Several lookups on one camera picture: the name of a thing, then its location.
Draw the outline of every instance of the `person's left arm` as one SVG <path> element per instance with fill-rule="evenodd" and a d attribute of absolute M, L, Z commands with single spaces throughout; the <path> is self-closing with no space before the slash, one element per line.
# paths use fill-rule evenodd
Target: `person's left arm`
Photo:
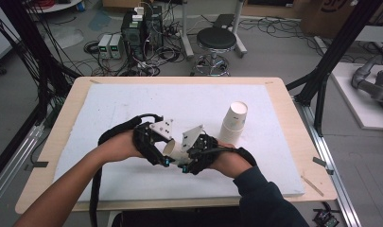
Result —
<path fill-rule="evenodd" d="M 132 143 L 132 131 L 120 133 L 91 150 L 28 207 L 14 226 L 62 226 L 79 196 L 106 163 L 142 157 Z"/>

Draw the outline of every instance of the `white platform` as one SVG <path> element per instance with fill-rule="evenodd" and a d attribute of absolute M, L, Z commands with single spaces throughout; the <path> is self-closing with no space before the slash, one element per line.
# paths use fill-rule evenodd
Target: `white platform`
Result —
<path fill-rule="evenodd" d="M 339 63 L 333 70 L 333 78 L 362 129 L 383 130 L 383 108 L 371 96 L 351 86 L 351 78 L 362 64 Z M 374 83 L 383 65 L 375 65 L 367 80 Z"/>
<path fill-rule="evenodd" d="M 236 146 L 252 153 L 262 172 L 284 196 L 303 195 L 300 175 L 263 85 L 94 84 L 61 154 L 55 180 L 94 148 L 104 131 L 136 115 L 153 113 L 172 118 L 176 141 L 182 141 L 182 132 L 200 124 L 206 133 L 217 137 L 234 101 L 243 101 L 249 107 Z M 88 201 L 90 191 L 87 187 L 79 200 Z M 176 166 L 152 166 L 135 158 L 103 167 L 102 201 L 238 196 L 232 180 L 211 169 L 194 176 L 182 174 Z"/>

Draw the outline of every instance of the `black stool seat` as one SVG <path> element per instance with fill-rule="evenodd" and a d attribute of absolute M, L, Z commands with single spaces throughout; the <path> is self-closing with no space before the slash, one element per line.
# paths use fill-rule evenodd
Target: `black stool seat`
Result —
<path fill-rule="evenodd" d="M 225 28 L 207 27 L 197 34 L 197 41 L 210 49 L 229 49 L 235 46 L 235 34 Z"/>

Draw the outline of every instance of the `logo on cardboard box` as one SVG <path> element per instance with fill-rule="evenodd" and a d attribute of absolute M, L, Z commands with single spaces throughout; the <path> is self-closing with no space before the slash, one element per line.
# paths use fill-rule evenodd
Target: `logo on cardboard box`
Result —
<path fill-rule="evenodd" d="M 322 4 L 322 12 L 335 12 L 341 9 L 348 0 L 324 0 Z"/>

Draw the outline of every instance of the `gray robotic arm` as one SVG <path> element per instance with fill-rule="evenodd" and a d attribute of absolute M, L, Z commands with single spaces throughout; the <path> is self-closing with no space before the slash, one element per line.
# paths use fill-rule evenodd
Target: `gray robotic arm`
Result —
<path fill-rule="evenodd" d="M 353 74 L 351 85 L 371 95 L 371 98 L 378 101 L 383 107 L 383 71 L 377 74 L 375 84 L 365 80 L 371 74 L 371 69 L 375 62 L 376 57 L 373 57 L 362 67 L 358 68 Z"/>

